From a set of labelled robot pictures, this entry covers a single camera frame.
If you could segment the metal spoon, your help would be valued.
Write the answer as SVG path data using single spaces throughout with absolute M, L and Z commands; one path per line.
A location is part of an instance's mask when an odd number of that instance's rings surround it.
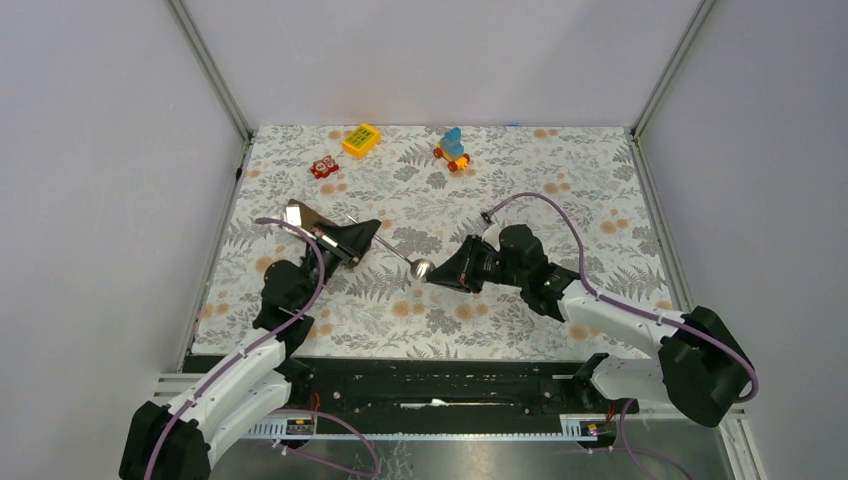
M 424 258 L 412 260 L 396 247 L 382 239 L 378 234 L 374 234 L 373 239 L 408 265 L 409 273 L 413 280 L 427 282 L 427 275 L 435 269 L 435 264 L 431 260 Z

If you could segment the brown cloth napkin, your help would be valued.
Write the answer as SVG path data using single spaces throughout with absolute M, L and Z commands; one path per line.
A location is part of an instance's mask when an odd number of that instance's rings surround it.
M 303 218 L 303 226 L 300 228 L 305 231 L 311 231 L 318 223 L 327 223 L 331 224 L 331 221 L 326 219 L 320 213 L 306 205 L 305 203 L 295 200 L 289 199 L 286 206 L 289 204 L 299 204 L 301 207 L 301 214 Z

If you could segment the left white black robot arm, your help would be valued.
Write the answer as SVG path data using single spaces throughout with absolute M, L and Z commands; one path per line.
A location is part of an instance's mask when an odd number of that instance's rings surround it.
M 309 401 L 309 376 L 292 353 L 305 341 L 308 312 L 341 266 L 368 252 L 381 223 L 303 228 L 265 218 L 300 236 L 299 263 L 281 260 L 263 274 L 257 317 L 240 343 L 196 383 L 164 404 L 148 401 L 134 413 L 118 475 L 122 479 L 206 479 L 218 460 L 251 427 L 282 407 Z

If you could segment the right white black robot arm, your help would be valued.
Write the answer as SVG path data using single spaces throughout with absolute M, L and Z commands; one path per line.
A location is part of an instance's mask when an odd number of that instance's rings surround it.
M 505 228 L 499 242 L 494 247 L 467 236 L 426 280 L 466 293 L 481 292 L 485 283 L 516 287 L 535 313 L 597 329 L 644 353 L 642 359 L 593 355 L 573 386 L 583 410 L 597 412 L 611 400 L 649 400 L 716 427 L 745 392 L 753 392 L 753 366 L 714 311 L 648 310 L 604 293 L 582 274 L 549 261 L 525 225 Z

